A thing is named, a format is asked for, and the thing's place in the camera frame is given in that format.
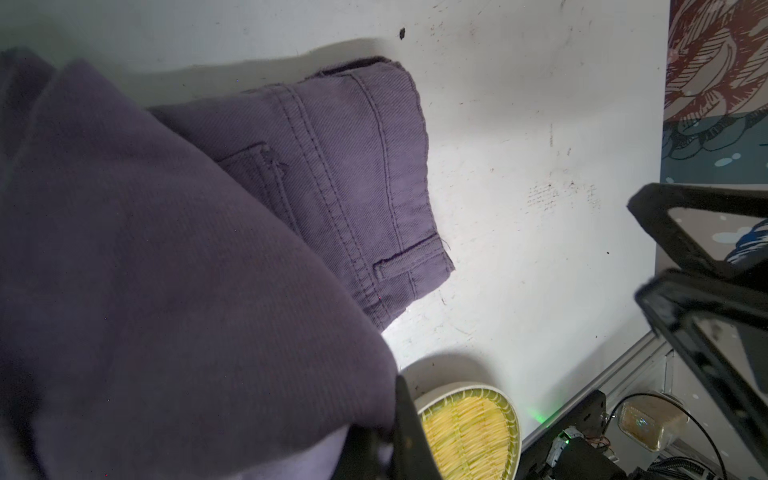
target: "white wall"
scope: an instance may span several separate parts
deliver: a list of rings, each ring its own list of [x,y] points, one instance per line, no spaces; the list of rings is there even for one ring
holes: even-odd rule
[[[668,0],[6,0],[0,47],[85,56],[140,104],[382,54],[414,78],[457,270],[385,333],[400,366],[463,355],[523,433],[647,332]],[[401,28],[406,29],[399,39]]]

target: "back pocket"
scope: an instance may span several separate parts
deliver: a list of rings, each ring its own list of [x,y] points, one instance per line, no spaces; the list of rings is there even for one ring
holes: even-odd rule
[[[283,186],[287,165],[280,163],[276,151],[267,144],[255,144],[225,158],[219,166],[301,238]]]

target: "black cable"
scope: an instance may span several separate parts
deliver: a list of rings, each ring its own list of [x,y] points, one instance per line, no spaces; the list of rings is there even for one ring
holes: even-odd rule
[[[666,459],[662,462],[656,462],[652,464],[650,467],[648,467],[649,472],[654,473],[663,473],[663,472],[677,472],[677,468],[685,468],[691,473],[694,473],[696,475],[704,475],[707,474],[706,478],[709,478],[710,476],[714,478],[718,478],[718,475],[712,471],[711,468],[701,465],[699,462],[694,460],[693,458],[686,458],[686,457],[674,457],[674,459]]]
[[[687,470],[691,470],[693,473],[696,473],[697,475],[702,475],[704,472],[712,472],[713,475],[716,477],[718,476],[715,471],[713,471],[710,467],[706,466],[704,463],[699,462],[695,458],[689,458],[689,457],[669,457],[664,458],[662,460],[659,460],[657,462],[654,462],[648,467],[648,471],[654,470],[656,468],[677,468],[677,467],[683,467]]]
[[[680,480],[690,480],[689,475],[685,475],[684,473],[675,472],[674,470],[653,470],[652,473],[655,473],[656,475],[661,475],[663,477],[667,478],[679,478]]]
[[[624,402],[627,400],[636,397],[636,396],[652,396],[656,397],[657,399],[662,399],[665,402],[668,402],[670,405],[673,405],[676,409],[680,410],[682,413],[688,415],[688,418],[693,420],[697,427],[699,427],[699,430],[704,434],[705,437],[707,437],[707,440],[709,440],[710,445],[712,445],[712,449],[715,451],[715,455],[717,455],[717,461],[720,463],[720,470],[723,471],[723,480],[728,480],[728,473],[725,471],[725,463],[723,463],[723,457],[720,456],[720,450],[717,449],[717,445],[715,445],[715,442],[712,440],[712,437],[710,437],[710,434],[707,433],[707,430],[704,429],[704,427],[699,423],[698,420],[694,418],[693,415],[691,415],[686,409],[679,406],[677,402],[673,402],[672,399],[669,399],[665,396],[658,395],[656,393],[633,393],[632,395],[627,395],[623,399],[619,400],[619,403],[616,404],[613,411],[611,412],[611,416],[608,417],[608,420],[605,422],[605,426],[603,427],[603,435],[605,435],[605,432],[608,430],[608,426],[611,424],[611,420],[616,416],[616,411],[619,410],[619,407],[621,407]]]

